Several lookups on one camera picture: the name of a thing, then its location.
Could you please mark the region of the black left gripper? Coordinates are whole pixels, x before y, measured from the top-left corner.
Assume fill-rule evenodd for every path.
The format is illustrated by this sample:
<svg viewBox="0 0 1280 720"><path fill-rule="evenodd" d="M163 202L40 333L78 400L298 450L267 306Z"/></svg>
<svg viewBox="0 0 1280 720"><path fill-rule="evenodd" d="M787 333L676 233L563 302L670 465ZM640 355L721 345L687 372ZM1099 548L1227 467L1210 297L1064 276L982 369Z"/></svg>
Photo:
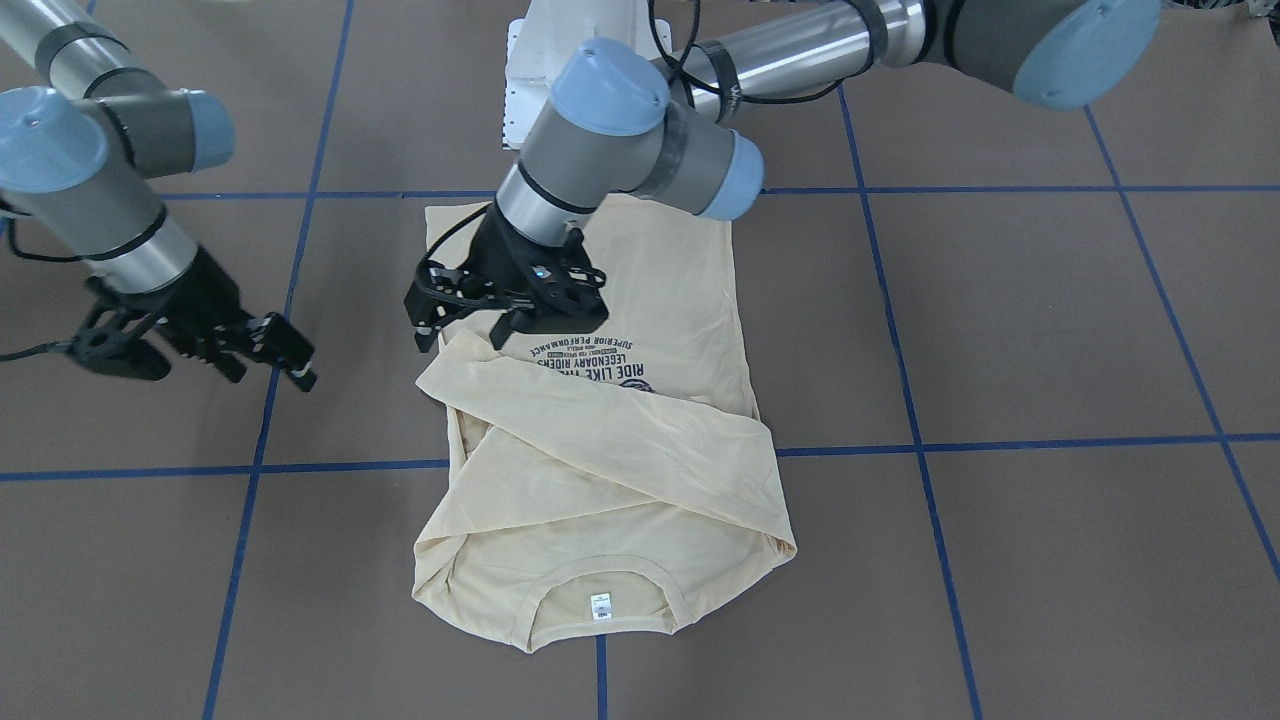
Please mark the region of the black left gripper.
<svg viewBox="0 0 1280 720"><path fill-rule="evenodd" d="M582 243L576 225L567 227L561 246L532 242L489 206L470 241L468 272L484 282L484 301L504 311L490 329L494 350L513 334L590 334L604 324L605 274Z"/></svg>

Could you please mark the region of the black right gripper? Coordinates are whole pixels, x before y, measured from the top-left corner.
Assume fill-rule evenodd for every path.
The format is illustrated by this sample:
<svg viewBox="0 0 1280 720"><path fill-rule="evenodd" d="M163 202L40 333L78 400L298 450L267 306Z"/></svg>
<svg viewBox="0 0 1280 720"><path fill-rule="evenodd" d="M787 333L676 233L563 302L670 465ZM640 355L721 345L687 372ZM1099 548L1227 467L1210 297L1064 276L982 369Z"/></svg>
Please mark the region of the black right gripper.
<svg viewBox="0 0 1280 720"><path fill-rule="evenodd" d="M250 315L239 287L206 249L151 291L150 305L165 320L156 331L182 357L210 365L230 383L243 379L246 359L278 369L303 393L317 382L315 347L279 313Z"/></svg>

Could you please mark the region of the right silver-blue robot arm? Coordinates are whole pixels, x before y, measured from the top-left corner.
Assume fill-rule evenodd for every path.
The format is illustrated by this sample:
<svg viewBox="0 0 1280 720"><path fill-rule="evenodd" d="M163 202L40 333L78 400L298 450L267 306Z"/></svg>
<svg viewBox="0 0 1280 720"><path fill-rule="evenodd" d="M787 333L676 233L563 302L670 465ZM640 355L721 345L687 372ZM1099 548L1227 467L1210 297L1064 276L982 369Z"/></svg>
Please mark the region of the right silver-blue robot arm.
<svg viewBox="0 0 1280 720"><path fill-rule="evenodd" d="M74 336L45 343L100 375L160 380L146 336L229 382L248 363L302 391L314 346L280 314L253 316L237 283L150 181L230 160L236 131L211 94L170 88L70 1L5 1L3 42L42 83L3 94L3 215L47 227L91 272L95 301Z"/></svg>

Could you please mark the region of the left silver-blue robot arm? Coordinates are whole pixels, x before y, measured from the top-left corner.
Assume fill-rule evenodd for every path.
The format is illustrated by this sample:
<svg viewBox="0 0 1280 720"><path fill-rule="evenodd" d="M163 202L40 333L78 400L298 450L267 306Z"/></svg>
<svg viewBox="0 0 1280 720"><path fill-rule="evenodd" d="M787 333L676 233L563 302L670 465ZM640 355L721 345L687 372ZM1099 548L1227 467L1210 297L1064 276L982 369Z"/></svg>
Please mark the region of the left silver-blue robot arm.
<svg viewBox="0 0 1280 720"><path fill-rule="evenodd" d="M933 63L1042 108L1083 108L1149 46L1158 1L827 1L678 56L596 37L568 56L456 269L425 258L404 306L428 351L495 311L490 341L586 334L609 313L584 231L611 193L731 222L756 200L746 108L810 102L877 67Z"/></svg>

